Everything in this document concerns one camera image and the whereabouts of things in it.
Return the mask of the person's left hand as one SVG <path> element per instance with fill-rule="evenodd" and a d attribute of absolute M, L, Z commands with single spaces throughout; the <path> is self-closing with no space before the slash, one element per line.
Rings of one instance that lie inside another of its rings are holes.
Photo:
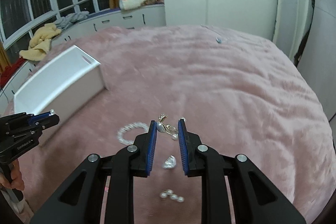
<path fill-rule="evenodd" d="M 25 183 L 22 179 L 22 173 L 20 171 L 19 161 L 15 160 L 12 162 L 13 168 L 11 169 L 11 179 L 12 182 L 9 182 L 7 178 L 3 174 L 1 174 L 0 184 L 1 186 L 8 189 L 17 189 L 20 191 L 24 191 Z"/>

